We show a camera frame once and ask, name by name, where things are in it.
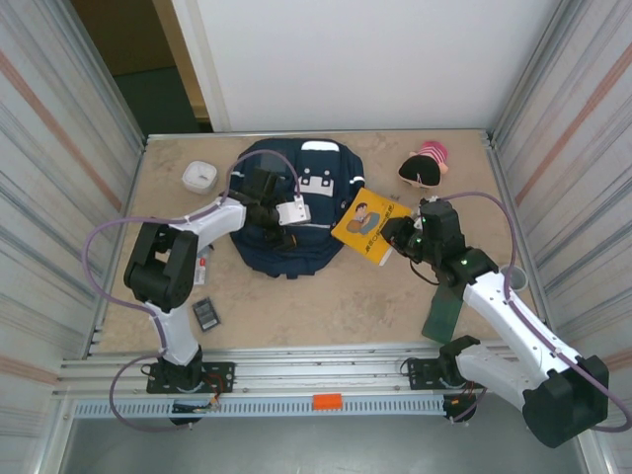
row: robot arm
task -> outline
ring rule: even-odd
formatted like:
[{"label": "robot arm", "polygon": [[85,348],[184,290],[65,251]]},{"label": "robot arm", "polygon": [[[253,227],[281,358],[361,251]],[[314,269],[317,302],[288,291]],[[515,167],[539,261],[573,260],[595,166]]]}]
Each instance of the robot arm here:
[{"label": "robot arm", "polygon": [[[182,224],[143,224],[129,258],[124,283],[134,296],[155,314],[167,347],[162,356],[163,370],[183,390],[199,384],[197,370],[199,344],[191,331],[187,298],[194,286],[198,252],[217,238],[243,227],[246,206],[238,200],[220,198],[198,213],[217,206],[210,214]],[[166,262],[158,254],[167,254]]]},{"label": "robot arm", "polygon": [[557,355],[564,355],[603,386],[608,370],[595,355],[582,358],[558,339],[510,291],[517,309],[546,341],[549,351],[508,305],[504,276],[480,249],[465,246],[458,215],[444,200],[420,203],[420,218],[390,219],[382,236],[415,263],[431,265],[437,279],[472,306],[498,332],[517,356],[516,362],[492,354],[474,338],[452,341],[439,351],[443,377],[452,382],[474,381],[488,387],[522,411],[533,434],[556,447],[607,418],[608,400]]}]

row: white wall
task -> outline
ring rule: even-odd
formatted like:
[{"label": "white wall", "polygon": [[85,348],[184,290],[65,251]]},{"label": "white wall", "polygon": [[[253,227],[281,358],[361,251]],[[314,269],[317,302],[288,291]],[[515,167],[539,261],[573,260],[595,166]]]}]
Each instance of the white wall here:
[{"label": "white wall", "polygon": [[491,126],[558,3],[175,0],[217,131]]}]

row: book cover illustration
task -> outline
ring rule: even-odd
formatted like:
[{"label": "book cover illustration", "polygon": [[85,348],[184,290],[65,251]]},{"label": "book cover illustration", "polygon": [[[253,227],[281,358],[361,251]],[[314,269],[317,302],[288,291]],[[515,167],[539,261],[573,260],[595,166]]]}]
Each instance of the book cover illustration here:
[{"label": "book cover illustration", "polygon": [[362,188],[332,235],[377,265],[384,265],[393,248],[380,232],[392,217],[411,215],[411,209]]}]

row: black robot motor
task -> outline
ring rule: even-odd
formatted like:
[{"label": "black robot motor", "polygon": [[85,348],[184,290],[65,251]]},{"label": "black robot motor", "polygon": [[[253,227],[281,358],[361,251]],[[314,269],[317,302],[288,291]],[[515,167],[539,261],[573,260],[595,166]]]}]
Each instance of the black robot motor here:
[{"label": "black robot motor", "polygon": [[467,250],[458,214],[446,200],[422,199],[419,205],[421,229],[411,217],[389,219],[382,237],[404,257],[416,264],[426,262],[440,268],[443,260]]}]

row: black phone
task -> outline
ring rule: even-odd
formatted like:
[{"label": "black phone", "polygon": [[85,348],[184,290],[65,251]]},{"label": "black phone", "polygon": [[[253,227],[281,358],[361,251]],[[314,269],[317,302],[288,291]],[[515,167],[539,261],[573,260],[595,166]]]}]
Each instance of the black phone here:
[{"label": "black phone", "polygon": [[219,316],[210,298],[205,298],[192,305],[201,330],[205,333],[219,324]]}]

